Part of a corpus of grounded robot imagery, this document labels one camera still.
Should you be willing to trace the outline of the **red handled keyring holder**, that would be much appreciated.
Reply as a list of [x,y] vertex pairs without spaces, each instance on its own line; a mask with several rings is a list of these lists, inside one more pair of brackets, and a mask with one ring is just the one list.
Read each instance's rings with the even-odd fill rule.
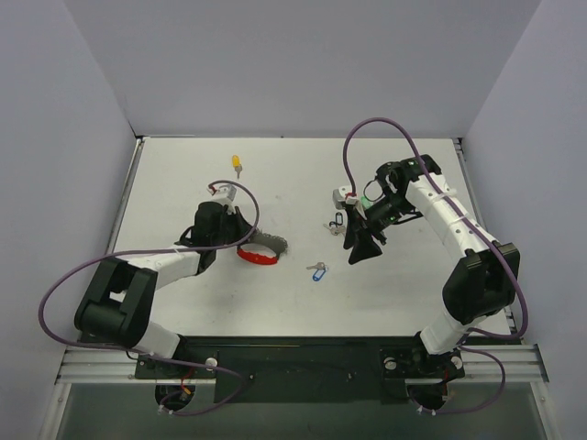
[[281,236],[257,230],[246,242],[237,248],[237,255],[259,266],[272,266],[279,262],[288,251],[288,242]]

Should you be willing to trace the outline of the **blue tagged key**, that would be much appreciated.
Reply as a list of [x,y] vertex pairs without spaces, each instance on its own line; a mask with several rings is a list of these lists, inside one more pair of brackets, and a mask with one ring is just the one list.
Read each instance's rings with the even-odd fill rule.
[[308,266],[306,269],[312,271],[312,281],[314,282],[321,281],[328,271],[327,265],[322,261],[318,261],[314,265]]

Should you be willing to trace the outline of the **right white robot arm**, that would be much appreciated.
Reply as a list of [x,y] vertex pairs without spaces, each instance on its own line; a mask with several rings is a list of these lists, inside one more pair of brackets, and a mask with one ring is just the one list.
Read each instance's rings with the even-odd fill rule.
[[409,354],[412,369],[429,375],[475,325],[514,301],[520,254],[478,224],[430,156],[387,162],[375,181],[382,198],[369,207],[348,187],[333,191],[334,205],[347,215],[343,247],[349,264],[379,257],[385,229],[418,218],[426,219],[455,263],[442,289],[440,315],[420,332],[422,345]]

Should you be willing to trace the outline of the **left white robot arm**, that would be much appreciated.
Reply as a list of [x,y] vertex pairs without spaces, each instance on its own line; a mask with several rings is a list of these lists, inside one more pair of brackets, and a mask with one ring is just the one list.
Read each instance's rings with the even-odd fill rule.
[[189,359],[182,337],[150,320],[156,291],[197,276],[216,260],[219,249],[245,243],[257,232],[231,203],[198,205],[194,223],[161,253],[100,262],[74,316],[74,326],[125,349],[156,356],[166,376],[181,376]]

